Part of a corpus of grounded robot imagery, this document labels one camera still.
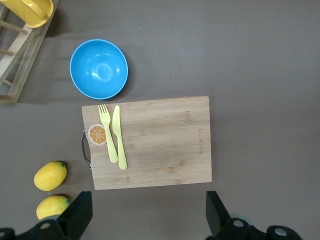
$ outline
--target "cutlery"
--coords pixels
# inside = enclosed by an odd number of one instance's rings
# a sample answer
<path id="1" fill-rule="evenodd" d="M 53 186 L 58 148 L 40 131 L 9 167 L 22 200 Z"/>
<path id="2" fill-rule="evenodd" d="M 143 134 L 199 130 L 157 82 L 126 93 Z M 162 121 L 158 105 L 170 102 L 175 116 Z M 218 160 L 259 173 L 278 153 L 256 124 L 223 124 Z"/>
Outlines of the cutlery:
<path id="1" fill-rule="evenodd" d="M 124 144 L 122 141 L 121 124 L 120 124 L 120 106 L 115 106 L 112 115 L 112 131 L 116 135 L 118 143 L 119 167 L 125 170 L 128 167 Z"/>
<path id="2" fill-rule="evenodd" d="M 105 104 L 99 105 L 99 114 L 100 120 L 104 126 L 105 136 L 106 136 L 106 145 L 108 148 L 109 158 L 112 163 L 118 162 L 118 155 L 116 151 L 116 147 L 114 141 L 112 140 L 111 132 L 110 132 L 110 122 L 111 117 L 107 106 Z"/>

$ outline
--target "blue bowl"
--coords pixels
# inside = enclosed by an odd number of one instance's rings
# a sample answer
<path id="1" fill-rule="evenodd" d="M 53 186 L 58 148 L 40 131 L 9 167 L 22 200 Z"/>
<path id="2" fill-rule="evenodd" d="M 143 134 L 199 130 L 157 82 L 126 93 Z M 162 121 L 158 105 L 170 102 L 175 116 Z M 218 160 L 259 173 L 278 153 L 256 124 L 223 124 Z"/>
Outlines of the blue bowl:
<path id="1" fill-rule="evenodd" d="M 128 78 L 128 63 L 121 50 L 103 39 L 85 41 L 70 60 L 70 75 L 78 90 L 92 99 L 118 94 Z"/>

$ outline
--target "fork handle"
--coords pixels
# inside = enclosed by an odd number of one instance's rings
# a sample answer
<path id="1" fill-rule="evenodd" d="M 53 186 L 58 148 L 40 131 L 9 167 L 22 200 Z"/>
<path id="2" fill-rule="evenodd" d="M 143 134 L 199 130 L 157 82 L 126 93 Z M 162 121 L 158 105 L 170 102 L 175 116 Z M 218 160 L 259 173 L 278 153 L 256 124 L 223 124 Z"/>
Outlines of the fork handle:
<path id="1" fill-rule="evenodd" d="M 126 153 L 124 149 L 124 144 L 122 142 L 122 137 L 117 137 L 118 142 L 118 157 L 119 157 L 119 168 L 125 170 L 128 167 Z"/>
<path id="2" fill-rule="evenodd" d="M 116 162 L 118 162 L 118 155 L 117 155 L 117 151 L 116 151 L 116 147 L 115 147 L 114 141 L 112 140 L 110 128 L 107 127 L 104 130 L 105 130 L 105 134 L 106 134 L 106 145 L 107 145 L 107 148 L 108 148 L 109 158 L 110 158 L 110 161 L 113 164 L 115 164 Z"/>

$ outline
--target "fork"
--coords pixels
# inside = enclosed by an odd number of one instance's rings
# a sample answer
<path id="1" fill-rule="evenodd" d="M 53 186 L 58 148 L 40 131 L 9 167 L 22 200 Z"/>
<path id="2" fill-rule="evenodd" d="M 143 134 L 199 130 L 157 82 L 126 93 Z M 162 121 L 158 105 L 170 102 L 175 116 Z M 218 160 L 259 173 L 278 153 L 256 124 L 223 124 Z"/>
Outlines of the fork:
<path id="1" fill-rule="evenodd" d="M 109 158 L 112 163 L 118 162 L 118 154 L 116 151 L 116 147 L 114 141 L 112 140 L 111 132 L 110 132 L 110 122 L 111 117 L 107 106 L 105 104 L 99 105 L 99 114 L 100 120 L 104 126 L 105 136 L 106 136 L 106 145 L 108 147 Z"/>

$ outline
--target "mug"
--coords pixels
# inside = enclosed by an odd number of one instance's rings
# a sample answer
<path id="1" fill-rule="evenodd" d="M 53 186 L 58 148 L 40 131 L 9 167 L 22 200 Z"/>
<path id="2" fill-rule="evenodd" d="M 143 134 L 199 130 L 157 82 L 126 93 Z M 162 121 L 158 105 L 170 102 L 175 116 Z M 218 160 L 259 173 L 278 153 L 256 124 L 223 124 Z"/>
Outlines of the mug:
<path id="1" fill-rule="evenodd" d="M 54 11 L 51 0 L 0 0 L 30 28 L 45 24 Z"/>

